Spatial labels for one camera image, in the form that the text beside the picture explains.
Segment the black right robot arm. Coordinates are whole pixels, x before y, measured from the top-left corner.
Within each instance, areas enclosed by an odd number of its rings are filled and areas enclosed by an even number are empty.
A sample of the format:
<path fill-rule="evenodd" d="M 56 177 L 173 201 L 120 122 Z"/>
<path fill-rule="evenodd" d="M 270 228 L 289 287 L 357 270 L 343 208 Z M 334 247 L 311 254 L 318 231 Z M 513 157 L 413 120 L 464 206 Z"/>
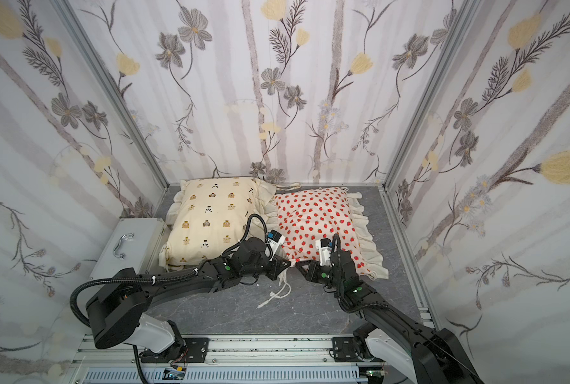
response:
<path fill-rule="evenodd" d="M 330 290 L 344 312 L 358 315 L 402 348 L 404 362 L 412 364 L 412 373 L 406 374 L 408 379 L 416 383 L 483 381 L 451 331 L 424 326 L 390 305 L 357 275 L 350 252 L 342 249 L 342 239 L 336 235 L 329 244 L 331 257 L 327 265 L 312 259 L 298 262 L 296 269 L 305 280 Z"/>

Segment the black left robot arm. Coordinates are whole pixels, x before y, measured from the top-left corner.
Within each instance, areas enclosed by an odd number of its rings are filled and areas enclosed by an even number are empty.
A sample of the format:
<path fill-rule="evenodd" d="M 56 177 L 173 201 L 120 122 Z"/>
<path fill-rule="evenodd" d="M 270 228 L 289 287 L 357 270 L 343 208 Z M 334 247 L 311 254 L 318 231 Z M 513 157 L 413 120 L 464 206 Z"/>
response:
<path fill-rule="evenodd" d="M 152 305 L 195 294 L 223 291 L 247 277 L 277 280 L 290 261 L 278 256 L 285 238 L 263 223 L 262 237 L 248 231 L 222 254 L 191 270 L 139 275 L 134 268 L 120 270 L 111 278 L 83 283 L 70 296 L 70 309 L 80 323 L 91 329 L 96 348 L 119 344 L 142 346 L 161 353 L 182 338 L 173 322 L 151 325 L 145 313 Z"/>

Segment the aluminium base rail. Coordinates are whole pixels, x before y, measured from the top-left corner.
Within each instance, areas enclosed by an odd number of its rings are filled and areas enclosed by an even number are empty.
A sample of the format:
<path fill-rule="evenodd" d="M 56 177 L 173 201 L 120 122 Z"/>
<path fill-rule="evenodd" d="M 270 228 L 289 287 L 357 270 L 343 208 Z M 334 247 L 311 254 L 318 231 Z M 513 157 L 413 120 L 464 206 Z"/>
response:
<path fill-rule="evenodd" d="M 136 363 L 120 345 L 98 350 L 87 335 L 65 383 L 436 383 L 385 332 L 368 335 L 201 335 L 172 363 Z"/>

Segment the strawberry print ruffled pillow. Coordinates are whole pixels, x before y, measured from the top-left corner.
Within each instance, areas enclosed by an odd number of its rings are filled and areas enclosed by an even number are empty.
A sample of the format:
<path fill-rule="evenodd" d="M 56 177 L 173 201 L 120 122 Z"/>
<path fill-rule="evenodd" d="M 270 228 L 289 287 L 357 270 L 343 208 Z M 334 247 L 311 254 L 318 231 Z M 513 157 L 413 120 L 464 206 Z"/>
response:
<path fill-rule="evenodd" d="M 358 275 L 388 279 L 389 270 L 382 265 L 383 257 L 367 228 L 369 219 L 361 198 L 360 193 L 345 187 L 275 195 L 272 202 L 276 206 L 277 231 L 285 237 L 283 257 L 294 264 L 319 260 L 318 242 L 338 235 Z"/>

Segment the silver aluminium case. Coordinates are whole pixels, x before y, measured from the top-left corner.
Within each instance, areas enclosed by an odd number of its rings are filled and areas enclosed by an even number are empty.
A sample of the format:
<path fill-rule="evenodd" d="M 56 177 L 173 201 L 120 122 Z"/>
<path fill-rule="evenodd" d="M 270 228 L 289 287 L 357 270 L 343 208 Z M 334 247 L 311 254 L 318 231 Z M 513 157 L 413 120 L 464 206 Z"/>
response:
<path fill-rule="evenodd" d="M 160 266 L 158 257 L 170 233 L 160 218 L 121 219 L 91 272 L 90 280 L 111 278 L 129 267 L 139 275 L 163 273 L 165 268 Z"/>

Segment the cream animal print pillow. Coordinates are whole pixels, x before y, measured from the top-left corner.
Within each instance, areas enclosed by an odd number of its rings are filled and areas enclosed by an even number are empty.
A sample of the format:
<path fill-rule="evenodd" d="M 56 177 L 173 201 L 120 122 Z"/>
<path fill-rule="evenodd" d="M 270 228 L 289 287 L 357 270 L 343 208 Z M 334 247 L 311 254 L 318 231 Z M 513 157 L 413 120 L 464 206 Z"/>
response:
<path fill-rule="evenodd" d="M 166 214 L 171 233 L 158 265 L 177 270 L 219 257 L 242 239 L 252 214 L 274 229 L 276 192 L 275 185 L 256 178 L 182 180 Z"/>

